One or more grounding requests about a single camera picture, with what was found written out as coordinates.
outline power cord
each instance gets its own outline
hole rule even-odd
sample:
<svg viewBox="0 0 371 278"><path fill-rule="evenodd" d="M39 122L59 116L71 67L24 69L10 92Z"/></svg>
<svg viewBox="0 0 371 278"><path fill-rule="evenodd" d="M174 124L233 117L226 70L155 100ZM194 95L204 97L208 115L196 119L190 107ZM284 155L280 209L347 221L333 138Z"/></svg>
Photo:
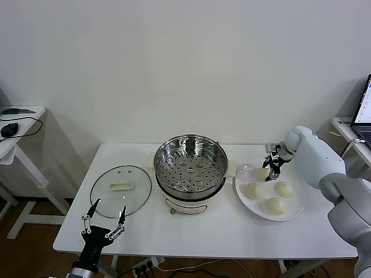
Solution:
<svg viewBox="0 0 371 278"><path fill-rule="evenodd" d="M178 273L197 273L197 272L205 272L206 274L212 276L212 277L218 277L218 278L230 278L229 276L219 276L219 275L215 275L215 274L212 274L204 269L199 269L199 270L193 270L193 271L184 271L184 270L178 270L177 272L174 272L170 278L173 278L175 277L175 275L177 275Z"/></svg>
<svg viewBox="0 0 371 278"><path fill-rule="evenodd" d="M0 121L2 122L10 122L12 120L23 120L23 119L33 119L33 120L36 120L37 122L41 123L40 127L38 128L37 131L31 133L31 134L25 134L25 135L20 135L20 136L9 136L9 137L5 137L3 139L0 140L0 142L6 140L6 139L11 139L11 138L20 138L20 137L27 137L27 136L32 136L32 135L35 135L37 134L37 132L40 131L40 129L42 128L42 126L44 125L44 123L38 119L35 119L34 117L22 117L22 118L16 118L16 119L9 119L9 120L4 120L4 119L0 119Z"/></svg>
<svg viewBox="0 0 371 278"><path fill-rule="evenodd" d="M153 267L153 264L152 264L151 261L148 261L148 262L147 262L147 267L150 269L153 278L156 278L155 274L153 273L153 268L152 268L152 267Z"/></svg>
<svg viewBox="0 0 371 278"><path fill-rule="evenodd" d="M139 268L130 268L129 270L127 270L127 271L125 271L125 272L122 272L122 273L120 273L118 276L117 276L117 278L120 278L120 277L122 277L123 275L125 275L125 274L127 274L127 273L129 273L130 271L133 271L133 270L137 270L137 269L139 269Z"/></svg>
<svg viewBox="0 0 371 278"><path fill-rule="evenodd" d="M330 274L327 272L325 267L323 265L320 265L320 267L326 272L327 277L330 278Z"/></svg>
<svg viewBox="0 0 371 278"><path fill-rule="evenodd" d="M185 267L185 268L176 268L176 269L161 269L159 266L156 266L156 267L157 267L158 270L161 270L161 271L164 271L164 272L168 272L168 271L179 271L179 270L189 269L189 268L198 268L198 267L200 267L200 266L202 266L202 265L213 264L213 263L215 263L215 262L219 262L219 261L222 261L222 260L224 260L224 259L216 259L215 261L204 262L204 263L199 264L199 265L188 266L188 267ZM238 263L238 264L239 264L239 265L244 269L244 271L249 275L250 278L254 278L254 277L253 277L253 276L248 272L248 270L244 267L243 264L241 264L241 263L240 263L239 261L237 261L236 259L231 259L231 260L234 261L234 262L236 262L236 263Z"/></svg>
<svg viewBox="0 0 371 278"><path fill-rule="evenodd" d="M363 139L359 139L359 138L354 138L350 140L348 144L345 146L345 148L343 149L343 151L341 152L340 157L343 158L344 155L351 149L351 147L353 147L354 144L364 143L364 142L366 141Z"/></svg>

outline steamed bun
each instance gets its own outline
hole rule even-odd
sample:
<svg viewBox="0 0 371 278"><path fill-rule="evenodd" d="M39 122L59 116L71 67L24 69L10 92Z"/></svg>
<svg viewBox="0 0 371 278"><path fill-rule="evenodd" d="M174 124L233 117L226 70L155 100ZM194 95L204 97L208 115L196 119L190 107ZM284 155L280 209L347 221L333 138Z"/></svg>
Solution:
<svg viewBox="0 0 371 278"><path fill-rule="evenodd" d="M279 198L270 198L267 207L268 211L274 215L284 214L288 209L287 205Z"/></svg>
<svg viewBox="0 0 371 278"><path fill-rule="evenodd" d="M268 168L259 168L256 169L256 178L259 181L265 181L265 179L269 176L270 170Z"/></svg>
<svg viewBox="0 0 371 278"><path fill-rule="evenodd" d="M246 184L245 193L250 199L253 200L260 199L264 195L264 192L260 185L255 182L250 182Z"/></svg>
<svg viewBox="0 0 371 278"><path fill-rule="evenodd" d="M285 181L280 181L274 188L274 191L281 197L290 198L294 196L294 189Z"/></svg>

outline power strip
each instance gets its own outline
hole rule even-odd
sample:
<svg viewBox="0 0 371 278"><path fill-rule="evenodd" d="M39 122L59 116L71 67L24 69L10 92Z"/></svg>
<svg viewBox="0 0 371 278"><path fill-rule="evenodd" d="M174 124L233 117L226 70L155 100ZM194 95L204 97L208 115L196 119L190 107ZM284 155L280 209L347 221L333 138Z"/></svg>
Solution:
<svg viewBox="0 0 371 278"><path fill-rule="evenodd" d="M165 261L164 257L148 257L147 259L144 259L140 263L132 266L133 275L135 278L138 277L138 275L135 273L135 269L140 268L142 265L146 266L147 268L146 272L150 271L150 269L147 267L147 262L152 262L152 268L154 269L156 266L162 264L164 261Z"/></svg>

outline white wall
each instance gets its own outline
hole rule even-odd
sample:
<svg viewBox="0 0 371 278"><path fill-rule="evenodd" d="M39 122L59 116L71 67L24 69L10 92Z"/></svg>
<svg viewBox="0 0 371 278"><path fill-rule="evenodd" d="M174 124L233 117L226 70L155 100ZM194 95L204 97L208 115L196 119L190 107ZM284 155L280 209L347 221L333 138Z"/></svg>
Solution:
<svg viewBox="0 0 371 278"><path fill-rule="evenodd" d="M198 133L257 144L352 114L370 73L370 10L367 0L1 1L0 87L14 105L47 108L44 132L22 146L73 188L101 142ZM10 183L15 167L0 172Z"/></svg>

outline laptop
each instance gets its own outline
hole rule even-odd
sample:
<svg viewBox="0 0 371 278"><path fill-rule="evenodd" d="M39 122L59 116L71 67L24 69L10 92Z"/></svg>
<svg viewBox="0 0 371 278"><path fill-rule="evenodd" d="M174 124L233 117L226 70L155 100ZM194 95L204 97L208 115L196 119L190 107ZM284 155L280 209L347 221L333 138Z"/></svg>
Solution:
<svg viewBox="0 0 371 278"><path fill-rule="evenodd" d="M360 138L366 141L369 148L371 148L371 74L367 78L366 87L363 91L351 127Z"/></svg>

